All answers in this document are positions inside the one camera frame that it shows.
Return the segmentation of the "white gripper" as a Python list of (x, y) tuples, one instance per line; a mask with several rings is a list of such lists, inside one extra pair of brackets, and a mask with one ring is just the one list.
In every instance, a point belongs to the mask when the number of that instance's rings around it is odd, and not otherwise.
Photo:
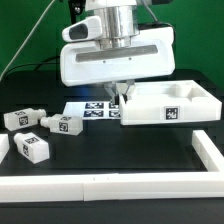
[[(113, 84), (107, 82), (170, 75), (175, 69), (173, 41), (173, 29), (162, 27), (141, 30), (124, 48), (102, 50), (98, 41), (67, 44), (60, 56), (62, 82), (66, 86), (105, 83), (104, 89), (116, 104)], [(134, 84), (126, 82), (124, 100)]]

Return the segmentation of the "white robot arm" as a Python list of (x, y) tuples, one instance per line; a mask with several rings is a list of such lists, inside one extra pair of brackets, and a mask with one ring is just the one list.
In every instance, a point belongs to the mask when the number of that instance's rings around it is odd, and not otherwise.
[(61, 80), (67, 86), (170, 75), (174, 30), (157, 22), (139, 29), (137, 0), (86, 0), (86, 19), (62, 31)]

